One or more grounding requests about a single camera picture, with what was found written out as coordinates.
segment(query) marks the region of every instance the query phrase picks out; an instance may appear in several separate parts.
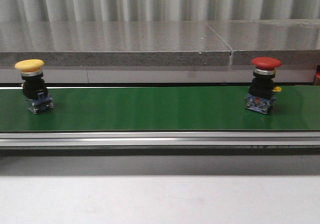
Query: corrugated wall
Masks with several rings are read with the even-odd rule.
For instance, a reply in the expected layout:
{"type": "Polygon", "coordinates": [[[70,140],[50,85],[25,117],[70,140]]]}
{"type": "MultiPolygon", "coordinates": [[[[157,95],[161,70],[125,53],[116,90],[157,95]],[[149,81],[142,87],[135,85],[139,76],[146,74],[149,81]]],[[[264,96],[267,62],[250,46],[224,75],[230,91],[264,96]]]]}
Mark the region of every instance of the corrugated wall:
{"type": "Polygon", "coordinates": [[[0,21],[318,18],[320,0],[0,0],[0,21]]]}

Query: green conveyor belt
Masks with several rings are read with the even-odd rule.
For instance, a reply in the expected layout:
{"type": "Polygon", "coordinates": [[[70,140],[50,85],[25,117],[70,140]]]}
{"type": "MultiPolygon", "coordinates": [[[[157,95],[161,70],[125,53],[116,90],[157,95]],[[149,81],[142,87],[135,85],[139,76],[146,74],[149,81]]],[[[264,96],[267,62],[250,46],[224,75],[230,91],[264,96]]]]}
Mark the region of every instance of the green conveyor belt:
{"type": "Polygon", "coordinates": [[[63,88],[33,114],[0,90],[0,132],[320,130],[320,86],[283,86],[268,115],[245,109],[247,86],[63,88]]]}

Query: aluminum rail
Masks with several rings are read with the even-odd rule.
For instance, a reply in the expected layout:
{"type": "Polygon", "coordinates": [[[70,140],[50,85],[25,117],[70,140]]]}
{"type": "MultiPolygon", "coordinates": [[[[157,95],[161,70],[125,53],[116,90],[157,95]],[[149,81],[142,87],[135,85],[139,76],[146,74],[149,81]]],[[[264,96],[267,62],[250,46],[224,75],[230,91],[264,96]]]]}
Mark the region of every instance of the aluminum rail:
{"type": "Polygon", "coordinates": [[[320,131],[11,132],[3,147],[319,146],[320,131]]]}

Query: red mushroom button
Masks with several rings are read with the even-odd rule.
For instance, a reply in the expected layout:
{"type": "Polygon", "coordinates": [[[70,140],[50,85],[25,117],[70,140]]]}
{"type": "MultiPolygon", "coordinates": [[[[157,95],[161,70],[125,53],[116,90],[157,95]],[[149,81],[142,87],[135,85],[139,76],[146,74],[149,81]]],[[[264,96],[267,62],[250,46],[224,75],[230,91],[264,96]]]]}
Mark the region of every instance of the red mushroom button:
{"type": "Polygon", "coordinates": [[[255,65],[257,69],[264,71],[272,71],[281,66],[281,61],[272,57],[256,57],[252,59],[251,63],[255,65]]]}

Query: yellow tag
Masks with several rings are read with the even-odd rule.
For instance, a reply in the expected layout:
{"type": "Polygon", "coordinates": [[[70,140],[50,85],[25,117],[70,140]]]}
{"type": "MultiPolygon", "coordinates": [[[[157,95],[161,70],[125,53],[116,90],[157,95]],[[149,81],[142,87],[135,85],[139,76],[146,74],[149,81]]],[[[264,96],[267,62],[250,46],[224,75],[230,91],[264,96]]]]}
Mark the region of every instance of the yellow tag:
{"type": "Polygon", "coordinates": [[[282,88],[280,86],[276,86],[273,90],[273,92],[281,92],[282,91],[282,88]]]}

